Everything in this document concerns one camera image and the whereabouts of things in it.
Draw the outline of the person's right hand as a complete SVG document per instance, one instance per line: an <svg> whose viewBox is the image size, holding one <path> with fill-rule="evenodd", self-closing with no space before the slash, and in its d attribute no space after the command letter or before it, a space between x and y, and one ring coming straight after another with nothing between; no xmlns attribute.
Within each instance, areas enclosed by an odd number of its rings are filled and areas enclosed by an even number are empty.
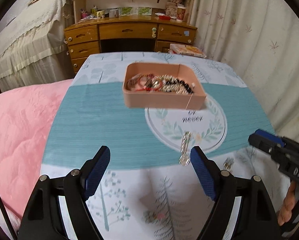
<svg viewBox="0 0 299 240"><path fill-rule="evenodd" d="M296 182L292 181L289 186L286 197L284 198L281 209L278 213L277 220L279 226L282 226L284 223L288 222L292 217L292 210L296 204L295 189L296 189Z"/></svg>

